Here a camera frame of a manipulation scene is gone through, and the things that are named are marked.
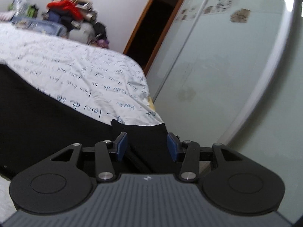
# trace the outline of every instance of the gray ribbed base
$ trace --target gray ribbed base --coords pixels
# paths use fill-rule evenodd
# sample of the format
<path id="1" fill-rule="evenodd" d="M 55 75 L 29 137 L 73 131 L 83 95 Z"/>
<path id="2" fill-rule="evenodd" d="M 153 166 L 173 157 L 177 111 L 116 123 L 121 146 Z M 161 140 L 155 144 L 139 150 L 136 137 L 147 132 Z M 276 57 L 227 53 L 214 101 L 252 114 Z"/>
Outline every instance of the gray ribbed base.
<path id="1" fill-rule="evenodd" d="M 99 184 L 92 197 L 69 212 L 35 216 L 18 211 L 4 227 L 289 227 L 273 212 L 240 217 L 216 209 L 194 184 L 173 175 L 127 175 Z"/>

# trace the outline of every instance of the blue gripper pad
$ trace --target blue gripper pad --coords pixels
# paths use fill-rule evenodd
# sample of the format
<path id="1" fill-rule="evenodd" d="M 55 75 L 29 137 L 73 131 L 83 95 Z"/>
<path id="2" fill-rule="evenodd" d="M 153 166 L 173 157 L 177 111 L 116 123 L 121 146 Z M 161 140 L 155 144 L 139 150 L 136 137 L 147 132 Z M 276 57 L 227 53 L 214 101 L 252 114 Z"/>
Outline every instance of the blue gripper pad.
<path id="1" fill-rule="evenodd" d="M 176 162 L 178 159 L 178 146 L 180 146 L 180 144 L 181 142 L 173 133 L 167 134 L 167 147 L 174 162 Z"/>
<path id="2" fill-rule="evenodd" d="M 128 146 L 127 134 L 125 132 L 123 132 L 122 134 L 120 134 L 118 136 L 117 140 L 119 140 L 119 142 L 117 144 L 117 146 L 118 146 L 117 160 L 121 161 L 123 159 L 123 156 L 124 156 L 125 151 Z"/>

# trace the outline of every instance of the plastic bag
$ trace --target plastic bag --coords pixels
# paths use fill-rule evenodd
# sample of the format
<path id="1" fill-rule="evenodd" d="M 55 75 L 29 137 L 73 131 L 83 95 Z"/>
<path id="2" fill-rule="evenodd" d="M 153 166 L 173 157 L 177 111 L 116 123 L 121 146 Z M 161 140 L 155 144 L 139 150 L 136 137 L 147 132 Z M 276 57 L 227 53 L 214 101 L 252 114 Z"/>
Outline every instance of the plastic bag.
<path id="1" fill-rule="evenodd" d="M 26 16 L 29 7 L 29 0 L 14 0 L 13 4 L 16 16 Z"/>

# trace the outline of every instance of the metal pivot screw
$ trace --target metal pivot screw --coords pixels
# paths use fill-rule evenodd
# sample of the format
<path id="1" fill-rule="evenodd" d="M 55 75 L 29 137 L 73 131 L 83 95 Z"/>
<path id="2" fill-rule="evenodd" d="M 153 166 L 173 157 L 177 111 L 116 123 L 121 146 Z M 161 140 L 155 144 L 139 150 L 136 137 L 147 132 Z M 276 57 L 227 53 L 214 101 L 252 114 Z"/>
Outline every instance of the metal pivot screw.
<path id="1" fill-rule="evenodd" d="M 98 177 L 102 180 L 109 180 L 114 177 L 114 174 L 112 174 L 110 172 L 102 172 L 98 175 Z"/>
<path id="2" fill-rule="evenodd" d="M 193 180 L 196 178 L 196 174 L 193 172 L 184 172 L 181 174 L 181 177 L 185 180 Z"/>

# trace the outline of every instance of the pile of clothes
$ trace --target pile of clothes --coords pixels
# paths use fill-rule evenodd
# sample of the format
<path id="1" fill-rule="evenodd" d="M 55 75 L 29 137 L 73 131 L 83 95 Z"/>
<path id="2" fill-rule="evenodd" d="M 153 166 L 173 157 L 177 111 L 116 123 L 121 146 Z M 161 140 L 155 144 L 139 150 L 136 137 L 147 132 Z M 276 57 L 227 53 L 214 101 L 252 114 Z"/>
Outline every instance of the pile of clothes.
<path id="1" fill-rule="evenodd" d="M 64 25 L 69 39 L 109 48 L 106 27 L 97 22 L 97 12 L 93 10 L 91 0 L 53 0 L 47 7 L 49 11 L 44 19 Z"/>

